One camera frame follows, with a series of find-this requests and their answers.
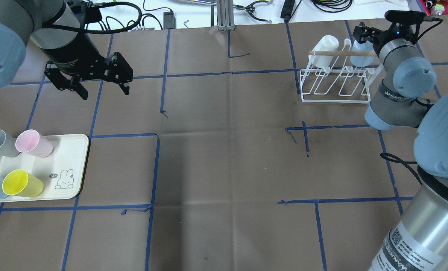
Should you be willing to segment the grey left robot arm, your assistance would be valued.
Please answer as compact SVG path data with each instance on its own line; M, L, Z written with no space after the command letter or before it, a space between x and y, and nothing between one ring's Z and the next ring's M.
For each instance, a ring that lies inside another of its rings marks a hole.
M129 94L133 69L121 53L102 56L89 34L107 35L130 30L89 30L86 24L101 20L100 9L118 2L85 0L0 0L0 88L9 85L26 57L29 41L48 57L44 74L59 90L88 98L81 81L101 79Z

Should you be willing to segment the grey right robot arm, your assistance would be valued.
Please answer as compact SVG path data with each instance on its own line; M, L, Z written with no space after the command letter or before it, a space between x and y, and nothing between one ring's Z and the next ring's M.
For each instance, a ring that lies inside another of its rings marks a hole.
M436 82L432 64L414 46L411 23L379 30L360 23L355 41L370 41L386 72L365 113L378 130L416 129L413 153L421 182L399 221L385 235L369 271L448 271L448 94L423 99Z

